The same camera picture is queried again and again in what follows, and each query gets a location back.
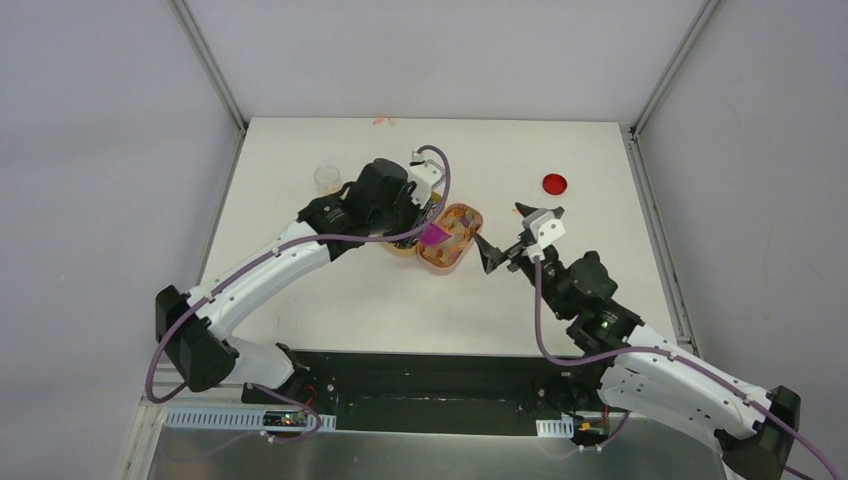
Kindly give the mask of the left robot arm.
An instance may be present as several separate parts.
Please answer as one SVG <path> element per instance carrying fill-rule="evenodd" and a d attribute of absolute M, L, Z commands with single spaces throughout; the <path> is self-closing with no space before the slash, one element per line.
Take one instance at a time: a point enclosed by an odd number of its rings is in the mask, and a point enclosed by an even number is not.
<path fill-rule="evenodd" d="M 272 241 L 227 273 L 187 292 L 169 285 L 155 297 L 155 338 L 185 388 L 226 380 L 265 386 L 281 404 L 297 402 L 305 378 L 281 344 L 235 336 L 254 310 L 304 275 L 365 243 L 417 243 L 443 207 L 433 193 L 448 172 L 416 152 L 403 167 L 377 158 L 342 189 L 313 199 Z"/>

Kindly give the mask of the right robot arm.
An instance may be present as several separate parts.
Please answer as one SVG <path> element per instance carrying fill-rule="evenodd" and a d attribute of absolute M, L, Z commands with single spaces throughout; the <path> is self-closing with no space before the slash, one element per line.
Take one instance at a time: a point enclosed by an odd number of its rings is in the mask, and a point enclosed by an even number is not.
<path fill-rule="evenodd" d="M 797 443 L 800 397 L 740 380 L 679 347 L 614 298 L 598 252 L 565 265 L 555 246 L 562 208 L 517 204 L 522 231 L 507 249 L 474 240 L 485 273 L 522 272 L 534 288 L 534 336 L 541 355 L 570 370 L 569 400 L 599 403 L 655 420 L 717 451 L 744 479 L 779 479 Z"/>

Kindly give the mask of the magenta plastic scoop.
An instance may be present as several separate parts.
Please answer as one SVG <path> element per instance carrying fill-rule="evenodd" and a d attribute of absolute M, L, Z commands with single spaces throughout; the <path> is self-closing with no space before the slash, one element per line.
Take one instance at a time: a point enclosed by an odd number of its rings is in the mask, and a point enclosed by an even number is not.
<path fill-rule="evenodd" d="M 425 247 L 432 247 L 440 245 L 451 238 L 452 234 L 449 231 L 446 231 L 439 225 L 430 224 L 420 236 L 419 242 Z"/>

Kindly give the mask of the clear plastic jar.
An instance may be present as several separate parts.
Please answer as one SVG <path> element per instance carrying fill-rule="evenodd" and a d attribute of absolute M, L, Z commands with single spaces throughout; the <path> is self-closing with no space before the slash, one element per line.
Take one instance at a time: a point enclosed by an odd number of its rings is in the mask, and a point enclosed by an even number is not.
<path fill-rule="evenodd" d="M 333 164 L 321 164 L 315 170 L 313 179 L 320 195 L 338 192 L 343 185 L 339 169 Z"/>

